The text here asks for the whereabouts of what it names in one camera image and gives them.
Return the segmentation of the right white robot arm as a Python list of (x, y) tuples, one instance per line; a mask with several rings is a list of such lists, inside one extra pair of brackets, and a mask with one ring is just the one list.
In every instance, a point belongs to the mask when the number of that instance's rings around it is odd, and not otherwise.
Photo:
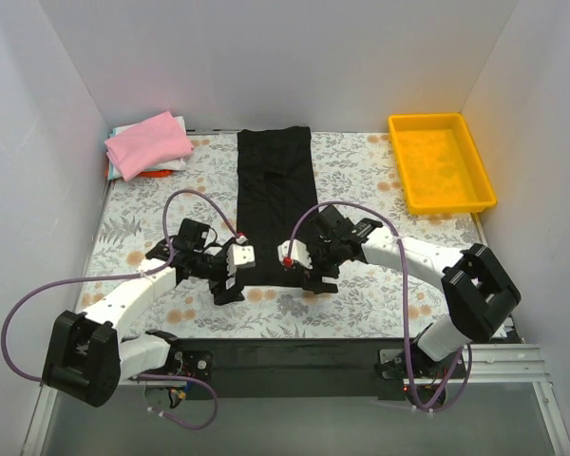
[(279, 248), (280, 260), (302, 268), (314, 291), (323, 278), (337, 277), (347, 261), (399, 271), (404, 288), (414, 277), (440, 291), (446, 316), (415, 338), (404, 338), (401, 360), (418, 375), (432, 377), (466, 344), (489, 341), (521, 302), (517, 286), (486, 245), (456, 249), (406, 237), (373, 210), (354, 223), (339, 212), (341, 205), (327, 201), (304, 213), (299, 222), (309, 222), (318, 238), (303, 242), (292, 233)]

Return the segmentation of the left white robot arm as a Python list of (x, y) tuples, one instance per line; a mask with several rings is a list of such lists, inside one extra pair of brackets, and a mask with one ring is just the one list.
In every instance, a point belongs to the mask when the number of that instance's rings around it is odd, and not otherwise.
[(211, 254), (210, 230), (184, 219), (174, 236), (145, 254), (133, 278), (81, 313), (61, 313), (49, 339), (43, 383), (99, 407), (123, 380), (146, 373), (171, 380), (185, 372), (188, 362), (175, 335), (161, 330), (132, 339), (125, 335), (160, 297), (188, 278), (206, 280), (217, 305), (242, 299), (238, 272), (254, 267), (254, 248), (237, 235)]

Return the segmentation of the black t-shirt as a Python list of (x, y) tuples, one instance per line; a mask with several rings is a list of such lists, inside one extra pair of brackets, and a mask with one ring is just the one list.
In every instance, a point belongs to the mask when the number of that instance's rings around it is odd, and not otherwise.
[(256, 255), (256, 266), (240, 273), (246, 286), (301, 286), (301, 273), (283, 267), (277, 247), (317, 204), (311, 139), (305, 126), (237, 133), (237, 230)]

